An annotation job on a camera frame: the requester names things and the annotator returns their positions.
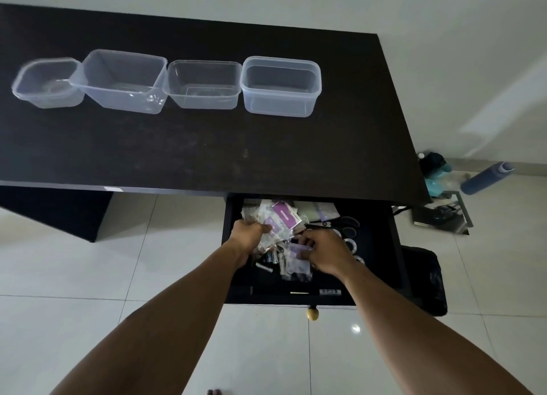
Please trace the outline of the small purple plastic packet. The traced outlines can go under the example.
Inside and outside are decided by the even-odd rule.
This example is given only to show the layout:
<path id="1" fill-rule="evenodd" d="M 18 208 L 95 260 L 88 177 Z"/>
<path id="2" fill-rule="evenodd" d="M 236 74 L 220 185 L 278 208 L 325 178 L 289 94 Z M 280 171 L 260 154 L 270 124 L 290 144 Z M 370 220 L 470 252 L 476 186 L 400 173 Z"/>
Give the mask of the small purple plastic packet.
<path id="1" fill-rule="evenodd" d="M 283 245 L 283 253 L 287 264 L 290 261 L 300 260 L 301 255 L 313 251 L 310 246 L 300 245 L 294 242 L 287 242 Z"/>

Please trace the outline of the bundle of clear plastic packets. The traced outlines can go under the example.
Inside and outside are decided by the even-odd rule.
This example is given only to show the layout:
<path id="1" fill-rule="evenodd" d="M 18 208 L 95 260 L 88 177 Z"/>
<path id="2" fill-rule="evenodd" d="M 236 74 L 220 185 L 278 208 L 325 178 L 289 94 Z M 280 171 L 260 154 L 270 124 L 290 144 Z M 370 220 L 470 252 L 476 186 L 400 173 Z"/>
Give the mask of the bundle of clear plastic packets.
<path id="1" fill-rule="evenodd" d="M 286 239 L 287 229 L 282 225 L 280 217 L 274 212 L 273 204 L 269 199 L 245 198 L 243 200 L 241 215 L 245 221 L 270 226 L 270 231 L 261 236 L 254 251 L 256 255 L 267 253 L 278 242 Z"/>

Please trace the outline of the loose batteries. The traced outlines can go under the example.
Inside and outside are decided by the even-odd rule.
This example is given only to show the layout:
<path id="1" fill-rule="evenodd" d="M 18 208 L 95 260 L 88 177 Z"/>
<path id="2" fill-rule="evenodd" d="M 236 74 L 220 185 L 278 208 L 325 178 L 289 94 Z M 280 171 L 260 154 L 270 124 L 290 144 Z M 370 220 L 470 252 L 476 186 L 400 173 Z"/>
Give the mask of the loose batteries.
<path id="1" fill-rule="evenodd" d="M 254 263 L 254 266 L 270 274 L 282 272 L 281 260 L 278 255 L 266 254 Z"/>

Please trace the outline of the black desk drawer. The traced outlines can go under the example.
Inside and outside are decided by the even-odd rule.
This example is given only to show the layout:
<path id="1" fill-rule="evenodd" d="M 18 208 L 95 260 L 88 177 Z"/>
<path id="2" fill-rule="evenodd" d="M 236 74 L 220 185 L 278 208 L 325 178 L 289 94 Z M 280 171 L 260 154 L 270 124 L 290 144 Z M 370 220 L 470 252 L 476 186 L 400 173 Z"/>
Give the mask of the black desk drawer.
<path id="1" fill-rule="evenodd" d="M 356 255 L 365 266 L 388 286 L 409 295 L 409 280 L 389 202 L 355 198 L 281 196 L 333 203 L 342 217 L 355 218 L 357 227 Z M 226 304 L 279 306 L 354 306 L 345 286 L 330 274 L 312 269 L 309 282 L 285 280 L 281 274 L 270 274 L 254 266 L 254 259 L 239 268 L 230 283 Z M 340 289 L 341 296 L 320 296 L 319 289 Z"/>

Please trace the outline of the black desk side panel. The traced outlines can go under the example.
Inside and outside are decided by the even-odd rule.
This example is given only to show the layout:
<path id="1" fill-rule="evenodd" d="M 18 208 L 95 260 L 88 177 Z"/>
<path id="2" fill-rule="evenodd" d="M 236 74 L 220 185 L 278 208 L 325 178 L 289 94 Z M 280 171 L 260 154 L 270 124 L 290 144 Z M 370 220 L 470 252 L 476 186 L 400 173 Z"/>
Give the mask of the black desk side panel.
<path id="1" fill-rule="evenodd" d="M 109 191 L 0 185 L 0 208 L 91 243 L 112 198 Z"/>

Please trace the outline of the purple and white card packet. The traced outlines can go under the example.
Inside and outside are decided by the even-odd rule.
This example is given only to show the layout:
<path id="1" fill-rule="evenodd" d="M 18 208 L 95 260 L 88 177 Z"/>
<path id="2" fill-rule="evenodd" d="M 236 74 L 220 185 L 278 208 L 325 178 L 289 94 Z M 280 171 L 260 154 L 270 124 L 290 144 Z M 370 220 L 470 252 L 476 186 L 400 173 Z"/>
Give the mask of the purple and white card packet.
<path id="1" fill-rule="evenodd" d="M 297 209 L 293 208 L 288 202 L 277 201 L 272 205 L 272 210 L 290 230 L 295 229 L 295 227 L 302 223 L 302 219 L 298 215 Z"/>

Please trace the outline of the black metal frame stand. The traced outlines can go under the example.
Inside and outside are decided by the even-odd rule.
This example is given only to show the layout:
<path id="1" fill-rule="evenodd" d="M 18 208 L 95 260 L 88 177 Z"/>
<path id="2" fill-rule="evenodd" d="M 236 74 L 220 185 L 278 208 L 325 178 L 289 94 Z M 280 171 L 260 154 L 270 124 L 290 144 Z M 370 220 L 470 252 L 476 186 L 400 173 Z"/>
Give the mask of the black metal frame stand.
<path id="1" fill-rule="evenodd" d="M 411 218 L 416 226 L 457 235 L 469 235 L 474 227 L 460 191 L 443 191 L 432 202 L 411 209 Z"/>

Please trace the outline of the shallow clear plastic container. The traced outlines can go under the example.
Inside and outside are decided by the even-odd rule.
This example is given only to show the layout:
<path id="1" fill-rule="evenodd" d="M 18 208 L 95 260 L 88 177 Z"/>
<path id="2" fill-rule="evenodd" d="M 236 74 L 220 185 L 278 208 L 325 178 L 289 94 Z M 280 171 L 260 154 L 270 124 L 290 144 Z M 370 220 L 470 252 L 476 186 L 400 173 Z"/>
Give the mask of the shallow clear plastic container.
<path id="1" fill-rule="evenodd" d="M 183 109 L 231 110 L 241 93 L 242 65 L 217 60 L 175 60 L 162 85 Z"/>

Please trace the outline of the person's right forearm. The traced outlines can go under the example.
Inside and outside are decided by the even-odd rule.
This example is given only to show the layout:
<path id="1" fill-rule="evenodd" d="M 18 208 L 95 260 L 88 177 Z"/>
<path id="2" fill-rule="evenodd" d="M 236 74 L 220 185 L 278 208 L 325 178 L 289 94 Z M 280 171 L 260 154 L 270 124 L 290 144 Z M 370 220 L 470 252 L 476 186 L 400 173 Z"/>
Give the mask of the person's right forearm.
<path id="1" fill-rule="evenodd" d="M 532 395 L 493 358 L 352 262 L 339 275 L 406 395 Z"/>

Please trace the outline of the person's left hand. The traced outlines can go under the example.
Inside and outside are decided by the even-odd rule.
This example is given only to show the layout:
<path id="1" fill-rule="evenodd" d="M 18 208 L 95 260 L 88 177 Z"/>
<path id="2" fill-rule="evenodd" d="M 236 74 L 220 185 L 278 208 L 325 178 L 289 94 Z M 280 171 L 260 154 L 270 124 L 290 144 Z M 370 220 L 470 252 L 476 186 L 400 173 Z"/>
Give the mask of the person's left hand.
<path id="1" fill-rule="evenodd" d="M 250 255 L 258 246 L 263 235 L 256 232 L 256 223 L 249 223 L 243 219 L 237 220 L 230 233 L 229 243 L 242 254 Z"/>

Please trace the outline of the teal plastic bottle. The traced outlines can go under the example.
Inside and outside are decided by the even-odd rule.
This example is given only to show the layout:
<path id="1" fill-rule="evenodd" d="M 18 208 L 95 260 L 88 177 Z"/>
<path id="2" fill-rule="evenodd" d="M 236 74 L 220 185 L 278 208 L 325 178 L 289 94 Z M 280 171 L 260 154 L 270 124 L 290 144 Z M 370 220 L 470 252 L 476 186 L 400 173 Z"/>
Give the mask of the teal plastic bottle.
<path id="1" fill-rule="evenodd" d="M 444 187 L 441 183 L 441 179 L 451 172 L 452 166 L 449 163 L 445 163 L 427 174 L 424 180 L 426 182 L 428 194 L 431 198 L 439 198 L 442 196 Z"/>

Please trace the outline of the thick-rimmed clear plastic container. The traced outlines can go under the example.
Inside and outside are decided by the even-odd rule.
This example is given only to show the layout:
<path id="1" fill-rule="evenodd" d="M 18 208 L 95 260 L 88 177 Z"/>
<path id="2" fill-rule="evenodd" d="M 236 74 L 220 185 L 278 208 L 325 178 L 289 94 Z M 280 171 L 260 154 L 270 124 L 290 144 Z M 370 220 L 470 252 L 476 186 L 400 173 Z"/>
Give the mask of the thick-rimmed clear plastic container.
<path id="1" fill-rule="evenodd" d="M 309 117 L 322 92 L 321 75 L 310 60 L 249 57 L 240 76 L 244 107 L 252 114 Z"/>

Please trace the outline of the black bag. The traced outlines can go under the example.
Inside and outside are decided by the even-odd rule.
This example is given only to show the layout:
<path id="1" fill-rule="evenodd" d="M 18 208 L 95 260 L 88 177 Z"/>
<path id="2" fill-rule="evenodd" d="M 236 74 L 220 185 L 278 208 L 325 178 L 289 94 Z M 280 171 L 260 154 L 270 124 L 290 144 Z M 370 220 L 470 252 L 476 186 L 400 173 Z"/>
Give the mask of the black bag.
<path id="1" fill-rule="evenodd" d="M 412 301 L 434 317 L 448 314 L 448 303 L 437 255 L 427 249 L 402 246 Z"/>

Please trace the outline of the small rounded clear plastic container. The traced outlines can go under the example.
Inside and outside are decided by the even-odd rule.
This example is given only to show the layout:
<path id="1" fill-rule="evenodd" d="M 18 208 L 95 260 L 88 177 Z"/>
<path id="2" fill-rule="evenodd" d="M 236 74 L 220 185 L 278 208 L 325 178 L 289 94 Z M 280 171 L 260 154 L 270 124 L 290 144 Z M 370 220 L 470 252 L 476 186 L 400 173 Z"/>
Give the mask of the small rounded clear plastic container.
<path id="1" fill-rule="evenodd" d="M 11 90 L 20 100 L 37 108 L 72 108 L 85 94 L 70 84 L 70 78 L 81 62 L 73 58 L 43 58 L 21 67 Z"/>

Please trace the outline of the person's left forearm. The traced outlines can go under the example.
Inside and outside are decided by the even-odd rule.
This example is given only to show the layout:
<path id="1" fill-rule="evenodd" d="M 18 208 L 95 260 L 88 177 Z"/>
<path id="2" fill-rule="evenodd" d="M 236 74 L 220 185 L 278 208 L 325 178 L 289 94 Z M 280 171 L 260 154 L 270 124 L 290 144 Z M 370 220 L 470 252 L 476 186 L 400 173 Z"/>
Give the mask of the person's left forearm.
<path id="1" fill-rule="evenodd" d="M 128 315 L 50 395 L 181 395 L 253 248 L 229 239 Z"/>

